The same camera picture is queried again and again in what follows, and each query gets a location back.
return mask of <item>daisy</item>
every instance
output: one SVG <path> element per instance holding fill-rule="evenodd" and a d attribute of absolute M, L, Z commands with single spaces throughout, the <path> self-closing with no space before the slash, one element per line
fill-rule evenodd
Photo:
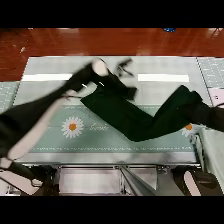
<path fill-rule="evenodd" d="M 61 130 L 64 132 L 63 135 L 65 135 L 66 138 L 75 138 L 82 134 L 81 131 L 83 130 L 83 127 L 84 125 L 81 119 L 78 117 L 69 117 L 65 122 L 63 122 Z"/>
<path fill-rule="evenodd" d="M 195 124 L 189 124 L 186 127 L 184 127 L 182 129 L 182 135 L 184 135 L 185 137 L 189 137 L 191 135 L 195 135 L 198 133 L 199 129 L 201 127 Z"/>

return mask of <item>folded cloth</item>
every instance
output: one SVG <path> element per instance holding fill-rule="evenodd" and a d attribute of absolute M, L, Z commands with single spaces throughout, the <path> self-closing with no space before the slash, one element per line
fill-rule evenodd
<path fill-rule="evenodd" d="M 152 117 L 113 89 L 98 86 L 92 94 L 81 99 L 92 112 L 135 142 L 158 138 L 185 127 L 190 122 L 179 107 L 201 101 L 197 92 L 180 86 Z"/>

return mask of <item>metal bar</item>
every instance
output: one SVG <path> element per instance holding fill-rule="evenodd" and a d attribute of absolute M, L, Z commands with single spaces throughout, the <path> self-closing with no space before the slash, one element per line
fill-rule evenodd
<path fill-rule="evenodd" d="M 126 182 L 135 196 L 156 196 L 156 191 L 126 167 L 120 167 Z"/>

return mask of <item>white stripe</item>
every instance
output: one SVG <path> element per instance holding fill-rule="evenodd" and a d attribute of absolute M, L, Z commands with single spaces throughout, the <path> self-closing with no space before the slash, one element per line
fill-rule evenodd
<path fill-rule="evenodd" d="M 188 75 L 138 74 L 138 81 L 152 82 L 189 82 Z"/>
<path fill-rule="evenodd" d="M 35 74 L 24 75 L 22 81 L 56 81 L 56 80 L 69 80 L 72 74 Z"/>

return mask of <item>wooden floor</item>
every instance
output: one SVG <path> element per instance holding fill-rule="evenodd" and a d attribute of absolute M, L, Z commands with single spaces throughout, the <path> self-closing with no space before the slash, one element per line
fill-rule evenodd
<path fill-rule="evenodd" d="M 0 81 L 20 80 L 30 56 L 65 55 L 224 57 L 224 29 L 0 29 Z"/>

